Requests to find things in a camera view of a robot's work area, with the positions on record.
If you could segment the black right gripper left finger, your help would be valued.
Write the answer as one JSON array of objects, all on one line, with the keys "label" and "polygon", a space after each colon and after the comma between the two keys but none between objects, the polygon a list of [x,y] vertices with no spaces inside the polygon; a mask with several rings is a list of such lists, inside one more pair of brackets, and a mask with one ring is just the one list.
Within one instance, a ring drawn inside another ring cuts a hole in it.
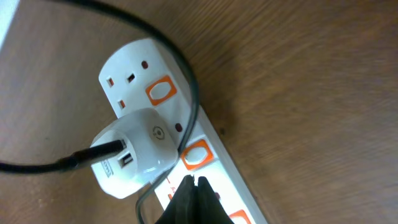
[{"label": "black right gripper left finger", "polygon": [[155,224],[194,224],[197,222],[196,211],[197,187],[193,176],[186,175]]}]

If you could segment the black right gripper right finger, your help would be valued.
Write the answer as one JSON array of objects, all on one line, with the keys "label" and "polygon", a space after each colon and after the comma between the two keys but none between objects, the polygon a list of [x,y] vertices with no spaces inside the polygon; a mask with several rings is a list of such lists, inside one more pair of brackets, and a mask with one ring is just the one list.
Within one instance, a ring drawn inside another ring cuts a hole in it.
[{"label": "black right gripper right finger", "polygon": [[196,217],[199,224],[233,224],[206,177],[198,178]]}]

